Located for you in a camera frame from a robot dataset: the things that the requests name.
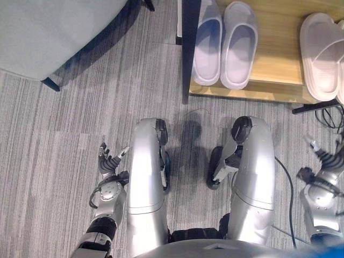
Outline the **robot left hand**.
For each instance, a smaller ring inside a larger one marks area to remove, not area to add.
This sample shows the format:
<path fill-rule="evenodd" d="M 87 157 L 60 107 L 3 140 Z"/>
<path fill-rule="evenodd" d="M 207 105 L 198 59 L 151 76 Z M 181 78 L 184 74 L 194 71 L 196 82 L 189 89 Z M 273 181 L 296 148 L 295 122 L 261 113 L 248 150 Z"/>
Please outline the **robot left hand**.
<path fill-rule="evenodd" d="M 122 171 L 121 173 L 117 174 L 116 169 L 120 165 L 123 157 L 128 153 L 130 150 L 129 146 L 126 146 L 124 149 L 120 151 L 118 155 L 112 157 L 109 155 L 110 150 L 107 148 L 106 143 L 101 143 L 99 150 L 98 150 L 98 169 L 101 173 L 103 179 L 107 175 L 116 176 L 120 181 L 128 182 L 130 174 L 127 170 Z"/>

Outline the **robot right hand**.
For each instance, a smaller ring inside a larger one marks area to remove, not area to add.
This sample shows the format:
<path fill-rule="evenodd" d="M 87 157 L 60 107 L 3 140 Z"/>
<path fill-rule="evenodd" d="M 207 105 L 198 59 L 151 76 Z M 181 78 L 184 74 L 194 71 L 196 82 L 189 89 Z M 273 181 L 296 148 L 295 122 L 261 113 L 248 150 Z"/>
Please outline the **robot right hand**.
<path fill-rule="evenodd" d="M 343 172 L 343 135 L 341 135 L 340 140 L 335 141 L 336 149 L 334 154 L 322 149 L 313 136 L 306 134 L 304 135 L 304 139 L 320 160 L 322 171 L 332 172 L 336 176 L 339 176 Z"/>

